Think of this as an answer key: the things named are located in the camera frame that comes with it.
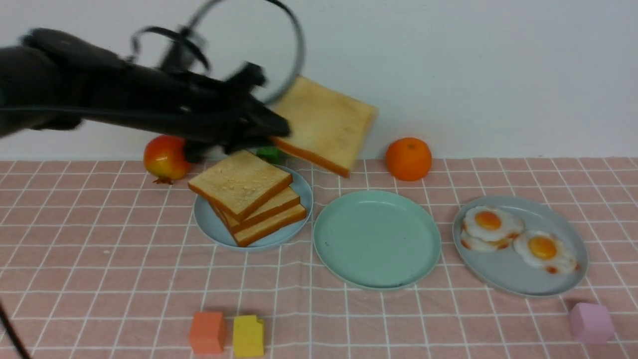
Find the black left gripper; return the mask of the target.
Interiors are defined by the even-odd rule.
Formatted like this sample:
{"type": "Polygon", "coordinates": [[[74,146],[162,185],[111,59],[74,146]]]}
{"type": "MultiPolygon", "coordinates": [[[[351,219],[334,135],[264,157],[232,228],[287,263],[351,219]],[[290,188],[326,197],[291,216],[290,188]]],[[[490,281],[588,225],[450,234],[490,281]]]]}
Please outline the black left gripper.
{"type": "Polygon", "coordinates": [[[226,80],[186,71],[157,73],[128,80],[126,117],[122,127],[185,139],[188,161],[199,162],[215,146],[230,155],[240,150],[273,145],[274,137],[288,137],[290,125],[258,100],[253,89],[265,84],[263,69],[245,63],[226,80]]]}

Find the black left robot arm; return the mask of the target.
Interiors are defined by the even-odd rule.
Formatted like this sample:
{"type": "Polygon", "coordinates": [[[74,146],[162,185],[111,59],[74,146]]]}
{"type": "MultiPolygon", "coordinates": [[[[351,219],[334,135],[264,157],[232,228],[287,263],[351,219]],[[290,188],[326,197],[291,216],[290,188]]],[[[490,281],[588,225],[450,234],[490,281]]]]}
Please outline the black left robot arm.
{"type": "Polygon", "coordinates": [[[173,39],[159,68],[145,67],[61,30],[33,29],[0,55],[1,136],[22,130],[71,131],[84,120],[185,140],[185,159],[197,164],[214,146],[226,154],[271,146],[288,137],[285,118],[252,91],[265,84],[262,68],[245,63],[226,80],[194,73],[187,53],[209,63],[185,36],[160,27],[143,33],[173,39]]]}

